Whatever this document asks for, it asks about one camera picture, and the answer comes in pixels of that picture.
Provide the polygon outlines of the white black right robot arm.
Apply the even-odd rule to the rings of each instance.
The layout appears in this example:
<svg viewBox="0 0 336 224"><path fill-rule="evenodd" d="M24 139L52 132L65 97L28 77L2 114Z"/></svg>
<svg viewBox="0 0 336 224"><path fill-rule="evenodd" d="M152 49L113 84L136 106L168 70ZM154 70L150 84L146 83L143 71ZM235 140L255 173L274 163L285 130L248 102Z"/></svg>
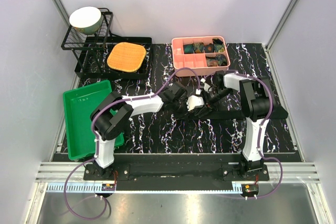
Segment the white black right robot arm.
<svg viewBox="0 0 336 224"><path fill-rule="evenodd" d="M217 71L213 80L216 89L239 92L242 114L246 118L245 145L238 165L239 176L250 180L263 171L262 145L266 127L274 107L269 78L254 77L238 71Z"/></svg>

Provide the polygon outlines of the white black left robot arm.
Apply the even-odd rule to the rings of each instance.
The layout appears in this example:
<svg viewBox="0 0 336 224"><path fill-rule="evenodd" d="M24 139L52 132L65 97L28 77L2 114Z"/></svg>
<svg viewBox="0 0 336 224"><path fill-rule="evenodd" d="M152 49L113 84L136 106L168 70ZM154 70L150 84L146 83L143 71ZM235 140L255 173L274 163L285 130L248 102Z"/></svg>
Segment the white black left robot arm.
<svg viewBox="0 0 336 224"><path fill-rule="evenodd" d="M114 149L118 136L124 132L129 118L168 110L174 114L187 111L187 89L179 82L162 87L156 93L124 96L111 92L90 115L95 136L93 164L95 174L103 180L113 175Z"/></svg>

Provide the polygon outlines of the rolled colourful large tie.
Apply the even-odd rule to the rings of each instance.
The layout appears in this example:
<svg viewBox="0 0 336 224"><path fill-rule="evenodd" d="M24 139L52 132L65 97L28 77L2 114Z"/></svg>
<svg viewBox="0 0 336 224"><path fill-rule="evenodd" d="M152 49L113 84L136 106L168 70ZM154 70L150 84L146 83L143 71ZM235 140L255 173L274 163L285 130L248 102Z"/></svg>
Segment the rolled colourful large tie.
<svg viewBox="0 0 336 224"><path fill-rule="evenodd" d="M228 64L224 54L206 55L206 63L208 67L223 67Z"/></svg>

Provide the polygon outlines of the pink divided organizer box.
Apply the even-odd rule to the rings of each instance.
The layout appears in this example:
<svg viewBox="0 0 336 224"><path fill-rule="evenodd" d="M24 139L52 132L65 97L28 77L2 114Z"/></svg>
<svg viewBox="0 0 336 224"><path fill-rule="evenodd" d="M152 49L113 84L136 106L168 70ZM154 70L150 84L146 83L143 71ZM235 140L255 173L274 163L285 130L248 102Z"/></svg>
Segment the pink divided organizer box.
<svg viewBox="0 0 336 224"><path fill-rule="evenodd" d="M230 58L226 46L225 52L212 52L212 53L201 53L201 54L184 54L183 45L193 44L197 42L203 42L204 45L213 44L213 38L220 38L225 40L222 36L198 36L198 37L177 37L172 39L172 58L173 58L173 67L178 73L178 77L193 77L198 76L207 76L213 74L217 71L228 70L230 67ZM224 54L228 61L228 64L223 67L208 67L206 63L206 55L216 55Z"/></svg>

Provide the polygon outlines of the rolled orange dark tie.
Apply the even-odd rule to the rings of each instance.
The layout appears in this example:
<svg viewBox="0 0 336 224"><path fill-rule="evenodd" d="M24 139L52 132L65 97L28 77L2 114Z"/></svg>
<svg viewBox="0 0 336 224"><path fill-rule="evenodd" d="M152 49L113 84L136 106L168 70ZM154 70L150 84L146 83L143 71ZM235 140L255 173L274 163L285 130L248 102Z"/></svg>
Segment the rolled orange dark tie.
<svg viewBox="0 0 336 224"><path fill-rule="evenodd" d="M214 45L213 44L207 44L204 46L204 51L206 53L212 53L214 52Z"/></svg>

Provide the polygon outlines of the rolled black green tie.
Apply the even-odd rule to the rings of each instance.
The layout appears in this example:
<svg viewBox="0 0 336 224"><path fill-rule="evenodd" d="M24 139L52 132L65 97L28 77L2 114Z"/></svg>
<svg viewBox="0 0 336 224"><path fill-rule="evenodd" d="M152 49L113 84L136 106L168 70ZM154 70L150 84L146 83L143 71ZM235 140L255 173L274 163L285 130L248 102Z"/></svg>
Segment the rolled black green tie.
<svg viewBox="0 0 336 224"><path fill-rule="evenodd" d="M213 41L215 52L225 52L226 51L226 46L223 40L221 40L220 38L213 38L212 41Z"/></svg>

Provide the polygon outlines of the rolled green patterned tie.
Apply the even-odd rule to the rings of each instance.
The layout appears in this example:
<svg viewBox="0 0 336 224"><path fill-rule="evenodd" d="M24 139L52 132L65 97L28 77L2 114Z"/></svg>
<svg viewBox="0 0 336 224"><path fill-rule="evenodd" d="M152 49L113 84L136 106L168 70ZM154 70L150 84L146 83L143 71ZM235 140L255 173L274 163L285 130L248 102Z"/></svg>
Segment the rolled green patterned tie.
<svg viewBox="0 0 336 224"><path fill-rule="evenodd" d="M193 50L195 54L204 53L204 43L203 42L193 43Z"/></svg>

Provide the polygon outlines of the rolled dark teal tie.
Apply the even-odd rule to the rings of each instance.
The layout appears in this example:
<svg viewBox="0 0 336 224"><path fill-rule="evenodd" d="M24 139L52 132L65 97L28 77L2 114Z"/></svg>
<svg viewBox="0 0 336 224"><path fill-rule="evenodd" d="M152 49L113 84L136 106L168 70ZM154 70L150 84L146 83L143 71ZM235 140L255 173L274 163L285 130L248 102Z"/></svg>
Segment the rolled dark teal tie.
<svg viewBox="0 0 336 224"><path fill-rule="evenodd" d="M193 54L194 53L193 44L183 45L183 51L184 51L184 54Z"/></svg>

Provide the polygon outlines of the orange woven square mat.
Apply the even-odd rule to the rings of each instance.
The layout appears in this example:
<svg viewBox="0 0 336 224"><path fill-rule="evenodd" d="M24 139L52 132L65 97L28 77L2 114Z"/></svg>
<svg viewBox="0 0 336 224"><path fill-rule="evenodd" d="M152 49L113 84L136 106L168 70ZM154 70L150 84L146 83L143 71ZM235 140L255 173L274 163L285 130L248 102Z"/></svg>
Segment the orange woven square mat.
<svg viewBox="0 0 336 224"><path fill-rule="evenodd" d="M137 44L121 42L111 50L107 65L113 70L122 72L136 72L140 69L146 55L146 49Z"/></svg>

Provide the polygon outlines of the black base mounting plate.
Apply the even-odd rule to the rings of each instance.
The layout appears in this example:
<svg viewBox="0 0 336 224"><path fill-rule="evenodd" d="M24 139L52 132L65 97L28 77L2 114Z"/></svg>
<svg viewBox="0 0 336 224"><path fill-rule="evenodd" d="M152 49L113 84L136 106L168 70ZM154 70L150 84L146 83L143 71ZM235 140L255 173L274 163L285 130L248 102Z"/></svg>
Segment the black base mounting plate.
<svg viewBox="0 0 336 224"><path fill-rule="evenodd" d="M245 171L241 154L121 154L114 162L101 168L96 162L85 165L84 180L127 181L139 177L209 177L224 181L270 179L262 161Z"/></svg>

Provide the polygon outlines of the green plastic tray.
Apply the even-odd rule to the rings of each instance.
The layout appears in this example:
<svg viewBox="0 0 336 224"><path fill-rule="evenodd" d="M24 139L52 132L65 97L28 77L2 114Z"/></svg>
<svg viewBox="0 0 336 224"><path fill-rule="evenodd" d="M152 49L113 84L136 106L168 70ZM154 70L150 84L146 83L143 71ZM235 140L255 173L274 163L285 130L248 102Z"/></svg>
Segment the green plastic tray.
<svg viewBox="0 0 336 224"><path fill-rule="evenodd" d="M90 115L111 92L110 81L104 80L63 93L67 151L71 161L95 153Z"/></svg>

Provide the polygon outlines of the white green ceramic bowl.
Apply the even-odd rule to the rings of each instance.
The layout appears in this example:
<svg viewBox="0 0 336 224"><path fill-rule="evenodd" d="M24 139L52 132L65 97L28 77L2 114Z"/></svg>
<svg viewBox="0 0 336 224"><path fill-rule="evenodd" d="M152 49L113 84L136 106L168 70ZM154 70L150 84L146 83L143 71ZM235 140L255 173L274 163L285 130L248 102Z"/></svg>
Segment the white green ceramic bowl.
<svg viewBox="0 0 336 224"><path fill-rule="evenodd" d="M100 9L91 6L77 9L69 17L71 26L84 35L95 34L100 29L102 21L103 15Z"/></svg>

